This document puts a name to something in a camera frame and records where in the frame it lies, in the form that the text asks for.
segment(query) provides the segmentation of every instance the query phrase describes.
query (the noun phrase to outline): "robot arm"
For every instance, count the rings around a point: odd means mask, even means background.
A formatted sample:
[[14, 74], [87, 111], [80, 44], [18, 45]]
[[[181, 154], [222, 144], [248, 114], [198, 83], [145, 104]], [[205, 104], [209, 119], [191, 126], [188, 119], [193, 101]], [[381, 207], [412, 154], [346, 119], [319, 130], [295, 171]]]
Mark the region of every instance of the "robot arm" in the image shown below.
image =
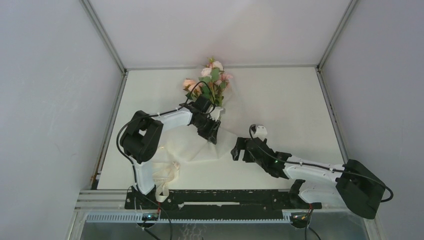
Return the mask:
[[211, 101], [199, 97], [195, 102], [181, 103], [178, 110], [166, 114], [150, 116], [143, 111], [137, 111], [128, 124], [119, 144], [132, 162], [135, 187], [144, 195], [154, 187], [152, 163], [149, 160], [158, 149], [162, 132], [173, 128], [191, 125], [197, 127], [197, 133], [202, 138], [217, 144], [218, 127], [221, 122], [216, 117], [211, 118], [206, 113]]
[[302, 201], [347, 207], [366, 219], [376, 216], [385, 188], [360, 162], [350, 159], [346, 164], [324, 164], [303, 160], [269, 148], [264, 126], [252, 125], [250, 130], [251, 138], [237, 139], [231, 151], [234, 161], [244, 150], [244, 162], [257, 163], [275, 178], [296, 180], [290, 191]]

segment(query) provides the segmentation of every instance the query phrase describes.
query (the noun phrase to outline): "gray floor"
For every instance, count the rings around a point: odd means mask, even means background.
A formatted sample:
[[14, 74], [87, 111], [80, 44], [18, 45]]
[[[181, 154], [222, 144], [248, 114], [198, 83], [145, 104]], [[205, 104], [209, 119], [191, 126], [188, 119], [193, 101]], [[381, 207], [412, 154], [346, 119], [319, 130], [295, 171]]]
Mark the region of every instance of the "gray floor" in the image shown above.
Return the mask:
[[[305, 232], [290, 224], [173, 224], [174, 240], [303, 240]], [[368, 240], [362, 218], [347, 213], [314, 213], [310, 226], [322, 240]], [[168, 224], [150, 228], [161, 240], [170, 237]], [[135, 223], [86, 223], [82, 240], [153, 240]], [[308, 240], [317, 240], [308, 232]]]

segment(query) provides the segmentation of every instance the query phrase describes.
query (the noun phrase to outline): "metal frame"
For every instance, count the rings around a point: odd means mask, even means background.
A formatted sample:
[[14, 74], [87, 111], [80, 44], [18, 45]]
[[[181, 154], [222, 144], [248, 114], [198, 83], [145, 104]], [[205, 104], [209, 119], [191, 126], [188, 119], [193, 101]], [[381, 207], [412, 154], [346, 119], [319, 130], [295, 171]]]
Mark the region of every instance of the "metal frame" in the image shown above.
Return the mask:
[[[106, 132], [104, 134], [102, 146], [99, 152], [99, 162], [94, 170], [94, 178], [92, 181], [96, 181], [98, 174], [101, 173], [102, 165], [105, 159], [106, 151], [109, 145], [109, 140], [111, 138], [113, 125], [116, 120], [116, 116], [118, 113], [119, 105], [122, 99], [122, 95], [125, 88], [125, 83], [128, 76], [129, 70], [156, 70], [156, 69], [195, 69], [196, 67], [166, 67], [166, 68], [130, 68], [126, 69], [124, 64], [122, 63], [114, 45], [112, 44], [111, 39], [109, 38], [105, 28], [103, 27], [96, 11], [93, 8], [90, 0], [80, 0], [83, 8], [87, 12], [90, 17], [91, 22], [96, 28], [100, 38], [104, 42], [107, 50], [111, 54], [114, 59], [116, 65], [119, 70], [122, 72], [123, 77], [117, 92], [116, 100], [114, 102], [112, 112], [108, 121], [108, 126]], [[322, 90], [322, 94], [325, 100], [325, 104], [327, 105], [328, 113], [331, 119], [331, 123], [333, 125], [333, 129], [336, 135], [337, 143], [339, 145], [341, 155], [344, 162], [347, 162], [348, 153], [346, 149], [345, 142], [343, 140], [343, 136], [338, 125], [337, 115], [335, 113], [334, 107], [332, 105], [332, 101], [330, 98], [330, 94], [327, 91], [326, 81], [323, 76], [323, 67], [330, 56], [337, 40], [339, 39], [341, 33], [345, 29], [354, 9], [356, 8], [359, 0], [351, 0], [348, 7], [346, 8], [343, 17], [341, 18], [328, 46], [326, 47], [324, 54], [322, 55], [318, 65], [263, 65], [263, 66], [232, 66], [232, 68], [246, 68], [246, 67], [255, 67], [255, 68], [281, 68], [281, 67], [315, 67], [316, 74], [319, 80], [319, 84]], [[77, 203], [75, 205], [74, 214], [71, 219], [71, 223], [69, 225], [69, 229], [66, 235], [66, 239], [68, 240], [79, 240], [83, 231], [84, 223], [87, 222], [114, 222], [114, 223], [126, 223], [128, 221], [134, 222], [139, 221], [142, 216], [142, 211], [140, 210], [126, 210], [124, 209], [125, 201], [126, 201], [126, 190], [82, 190], [79, 194]], [[292, 209], [292, 210], [283, 210], [283, 216], [288, 216], [291, 213], [299, 213], [304, 212], [302, 209]], [[343, 212], [345, 209], [317, 209], [316, 212]], [[156, 210], [143, 210], [144, 213], [154, 213]], [[279, 219], [274, 220], [276, 223], [286, 223], [287, 219]], [[202, 223], [216, 223], [218, 221], [208, 221]], [[226, 223], [244, 223], [244, 221], [225, 221]], [[248, 221], [249, 223], [259, 223], [255, 221]], [[366, 226], [366, 230], [369, 236], [369, 239], [376, 240], [385, 240], [384, 231], [380, 224], [379, 217], [374, 220], [364, 219], [364, 223]]]

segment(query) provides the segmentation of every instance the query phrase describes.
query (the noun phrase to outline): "flower bouquet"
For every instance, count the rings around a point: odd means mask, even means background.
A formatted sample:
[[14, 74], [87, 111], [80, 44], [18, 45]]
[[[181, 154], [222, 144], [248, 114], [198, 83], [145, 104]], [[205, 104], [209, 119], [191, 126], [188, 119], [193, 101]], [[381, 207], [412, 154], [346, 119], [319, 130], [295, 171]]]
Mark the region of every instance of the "flower bouquet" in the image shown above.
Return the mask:
[[182, 83], [183, 89], [187, 91], [186, 97], [190, 100], [196, 100], [199, 96], [208, 98], [216, 107], [223, 106], [224, 90], [229, 87], [229, 79], [233, 76], [224, 71], [223, 65], [219, 61], [215, 61], [213, 57], [209, 58], [209, 63], [201, 71], [199, 81], [205, 82], [198, 83], [196, 80], [186, 78]]

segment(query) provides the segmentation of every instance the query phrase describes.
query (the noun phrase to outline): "white table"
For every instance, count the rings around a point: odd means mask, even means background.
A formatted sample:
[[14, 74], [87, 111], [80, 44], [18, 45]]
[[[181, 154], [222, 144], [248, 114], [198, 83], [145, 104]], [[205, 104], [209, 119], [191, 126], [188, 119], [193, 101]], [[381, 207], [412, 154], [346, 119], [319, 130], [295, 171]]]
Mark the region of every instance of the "white table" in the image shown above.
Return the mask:
[[[222, 128], [239, 137], [247, 137], [251, 124], [262, 124], [268, 130], [268, 145], [274, 151], [321, 163], [343, 163], [313, 67], [226, 68], [226, 72], [234, 76], [231, 89], [238, 102], [237, 106], [233, 104], [226, 109], [221, 119]], [[119, 129], [138, 110], [158, 113], [183, 103], [183, 80], [197, 79], [199, 75], [200, 69], [129, 72], [98, 189], [127, 189], [133, 184], [131, 165], [116, 149], [115, 139]], [[193, 128], [182, 128], [197, 135]], [[169, 188], [289, 189], [292, 183], [292, 180], [270, 176], [255, 163], [245, 163], [241, 159], [233, 161], [228, 152], [219, 160], [181, 161], [179, 177], [169, 183]]]

